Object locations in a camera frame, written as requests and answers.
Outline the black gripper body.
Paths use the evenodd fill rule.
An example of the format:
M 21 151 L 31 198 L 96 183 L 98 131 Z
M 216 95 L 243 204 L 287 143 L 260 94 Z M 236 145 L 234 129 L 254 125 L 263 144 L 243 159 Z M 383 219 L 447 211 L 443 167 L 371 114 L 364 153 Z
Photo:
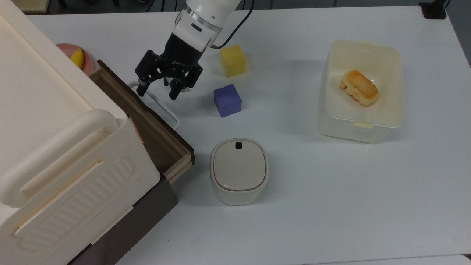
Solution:
M 187 44 L 176 35 L 170 35 L 165 44 L 165 49 L 160 64 L 160 72 L 164 76 L 199 76 L 202 74 L 202 67 L 199 60 L 203 51 L 199 51 Z

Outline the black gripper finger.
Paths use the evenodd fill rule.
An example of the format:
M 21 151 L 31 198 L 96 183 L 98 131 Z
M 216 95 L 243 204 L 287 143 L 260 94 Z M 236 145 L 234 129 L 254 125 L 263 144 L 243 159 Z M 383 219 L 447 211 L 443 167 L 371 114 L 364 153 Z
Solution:
M 156 55 L 152 50 L 148 50 L 135 69 L 138 76 L 138 87 L 136 92 L 138 96 L 143 97 L 150 84 L 164 76 L 159 71 L 162 64 L 162 57 Z
M 169 97 L 176 100 L 179 94 L 187 88 L 193 88 L 202 74 L 202 67 L 194 66 L 188 70 L 180 70 L 179 76 L 172 78 L 170 82 Z

